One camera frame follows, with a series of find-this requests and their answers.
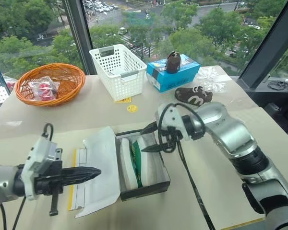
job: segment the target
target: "white paper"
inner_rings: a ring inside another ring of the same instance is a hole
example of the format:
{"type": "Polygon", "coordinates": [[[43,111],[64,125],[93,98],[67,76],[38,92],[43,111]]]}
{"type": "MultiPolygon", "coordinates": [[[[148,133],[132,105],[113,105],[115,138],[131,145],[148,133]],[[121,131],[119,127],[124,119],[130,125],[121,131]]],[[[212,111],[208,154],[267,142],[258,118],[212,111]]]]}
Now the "white paper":
{"type": "Polygon", "coordinates": [[[76,199],[84,197],[84,209],[75,217],[82,217],[112,205],[120,196],[119,171],[117,166],[115,134],[106,127],[84,140],[86,147],[86,164],[82,166],[95,167],[101,174],[93,180],[84,183],[84,189],[77,189],[76,199]]]}

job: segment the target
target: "blue box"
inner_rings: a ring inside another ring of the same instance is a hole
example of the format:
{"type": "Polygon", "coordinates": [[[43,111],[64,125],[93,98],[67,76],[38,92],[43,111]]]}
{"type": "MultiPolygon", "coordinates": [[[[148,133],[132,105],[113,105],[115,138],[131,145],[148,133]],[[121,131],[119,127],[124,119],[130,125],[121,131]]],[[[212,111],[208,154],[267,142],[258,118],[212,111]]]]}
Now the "blue box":
{"type": "Polygon", "coordinates": [[[173,89],[180,85],[193,81],[195,74],[200,68],[200,64],[193,61],[187,55],[181,54],[180,70],[177,73],[167,73],[165,71],[167,60],[159,60],[148,63],[147,79],[160,92],[173,89]]]}

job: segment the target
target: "yellow tag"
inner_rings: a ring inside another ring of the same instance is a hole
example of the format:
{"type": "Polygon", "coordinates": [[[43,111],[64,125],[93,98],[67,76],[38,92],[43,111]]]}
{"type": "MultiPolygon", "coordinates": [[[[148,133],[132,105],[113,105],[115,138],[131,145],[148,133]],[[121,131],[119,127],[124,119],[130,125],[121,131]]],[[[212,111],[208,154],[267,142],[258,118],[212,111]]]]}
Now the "yellow tag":
{"type": "Polygon", "coordinates": [[[130,113],[135,113],[136,111],[138,111],[138,107],[134,104],[131,104],[127,107],[127,110],[130,112],[130,113]]]}
{"type": "Polygon", "coordinates": [[[131,102],[131,97],[127,97],[125,99],[122,99],[120,101],[117,101],[115,103],[130,103],[131,102]]]}

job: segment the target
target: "crosswalk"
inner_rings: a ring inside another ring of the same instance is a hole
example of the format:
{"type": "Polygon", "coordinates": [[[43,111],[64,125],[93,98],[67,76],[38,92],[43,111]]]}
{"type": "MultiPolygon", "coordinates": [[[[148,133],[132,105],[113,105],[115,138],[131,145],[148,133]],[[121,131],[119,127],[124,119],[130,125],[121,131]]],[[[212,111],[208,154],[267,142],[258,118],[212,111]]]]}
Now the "crosswalk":
{"type": "Polygon", "coordinates": [[[118,16],[121,16],[120,10],[112,10],[110,12],[103,12],[103,13],[95,12],[94,16],[89,16],[89,17],[87,16],[86,20],[87,20],[88,27],[92,27],[93,25],[96,25],[102,20],[109,20],[110,18],[118,17],[118,16]]]}
{"type": "MultiPolygon", "coordinates": [[[[129,35],[123,35],[123,36],[121,36],[120,37],[120,39],[122,40],[122,42],[124,43],[124,44],[126,44],[130,39],[131,39],[131,37],[129,36],[129,35]]],[[[152,54],[153,54],[153,50],[155,49],[155,47],[154,46],[151,46],[150,47],[150,56],[152,56],[152,54]]],[[[138,56],[140,56],[141,55],[141,48],[140,47],[138,47],[138,48],[132,48],[132,49],[130,49],[134,54],[136,54],[136,55],[138,55],[138,56]]],[[[145,46],[143,46],[143,55],[145,56],[145,57],[149,57],[149,47],[145,47],[145,46]]]]}

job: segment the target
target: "red packaged item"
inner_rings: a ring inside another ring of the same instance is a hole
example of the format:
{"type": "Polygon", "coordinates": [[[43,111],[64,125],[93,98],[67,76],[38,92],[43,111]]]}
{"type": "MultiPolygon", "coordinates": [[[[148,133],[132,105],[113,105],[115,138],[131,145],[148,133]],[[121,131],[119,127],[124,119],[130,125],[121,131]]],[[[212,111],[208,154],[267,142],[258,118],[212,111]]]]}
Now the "red packaged item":
{"type": "Polygon", "coordinates": [[[49,76],[29,82],[33,91],[34,101],[49,101],[57,98],[60,83],[52,81],[49,76]]]}

